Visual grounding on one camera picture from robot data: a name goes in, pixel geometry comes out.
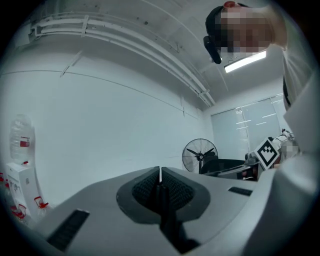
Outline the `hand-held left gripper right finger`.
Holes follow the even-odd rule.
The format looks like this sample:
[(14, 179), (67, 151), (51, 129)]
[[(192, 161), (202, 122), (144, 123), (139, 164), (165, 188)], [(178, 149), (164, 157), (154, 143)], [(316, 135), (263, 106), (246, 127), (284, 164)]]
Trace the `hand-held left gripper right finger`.
[(259, 184), (162, 167), (192, 187), (192, 200), (176, 212), (186, 237), (186, 256), (245, 256), (259, 222)]

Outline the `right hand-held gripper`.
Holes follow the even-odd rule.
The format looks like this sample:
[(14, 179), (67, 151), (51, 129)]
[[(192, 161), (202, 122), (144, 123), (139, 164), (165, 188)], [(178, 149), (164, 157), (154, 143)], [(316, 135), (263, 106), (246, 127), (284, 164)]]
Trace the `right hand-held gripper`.
[(255, 150), (245, 155), (245, 165), (224, 170), (217, 177), (242, 180), (243, 173), (246, 173), (246, 180), (257, 181), (263, 171), (272, 169), (280, 159), (279, 147), (273, 143), (273, 140), (272, 137), (265, 138)]

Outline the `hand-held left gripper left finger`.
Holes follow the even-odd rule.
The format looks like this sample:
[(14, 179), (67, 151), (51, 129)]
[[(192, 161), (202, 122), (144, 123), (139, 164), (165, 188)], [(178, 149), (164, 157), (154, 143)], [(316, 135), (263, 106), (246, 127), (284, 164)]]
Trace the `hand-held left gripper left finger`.
[(163, 234), (133, 187), (159, 180), (159, 167), (93, 183), (51, 210), (37, 225), (51, 256), (161, 256)]

